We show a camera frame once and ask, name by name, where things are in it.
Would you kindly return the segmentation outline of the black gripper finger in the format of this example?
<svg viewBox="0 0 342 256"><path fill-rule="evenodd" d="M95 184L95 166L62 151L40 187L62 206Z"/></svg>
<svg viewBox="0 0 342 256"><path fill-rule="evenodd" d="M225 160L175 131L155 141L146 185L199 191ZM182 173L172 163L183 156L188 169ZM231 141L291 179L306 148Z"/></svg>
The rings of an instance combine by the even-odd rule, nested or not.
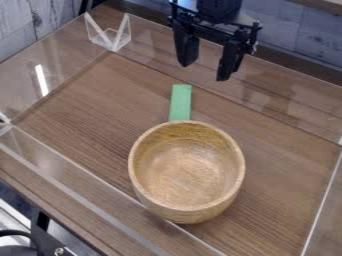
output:
<svg viewBox="0 0 342 256"><path fill-rule="evenodd" d="M226 81L234 72L238 71L245 57L245 46L237 40L229 40L223 46L223 54L219 60L216 80Z"/></svg>
<svg viewBox="0 0 342 256"><path fill-rule="evenodd" d="M195 36L194 28L179 21L174 22L172 30L178 61L187 67L199 56L199 38Z"/></svg>

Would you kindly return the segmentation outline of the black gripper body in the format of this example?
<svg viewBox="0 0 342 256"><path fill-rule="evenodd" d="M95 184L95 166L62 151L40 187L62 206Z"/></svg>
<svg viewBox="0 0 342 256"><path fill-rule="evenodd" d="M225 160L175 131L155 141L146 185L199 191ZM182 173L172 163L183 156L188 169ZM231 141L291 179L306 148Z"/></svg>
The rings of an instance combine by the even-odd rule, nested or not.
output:
<svg viewBox="0 0 342 256"><path fill-rule="evenodd" d="M168 0L168 17L174 36L203 38L223 45L230 39L254 54L258 45L261 22L242 11L243 0Z"/></svg>

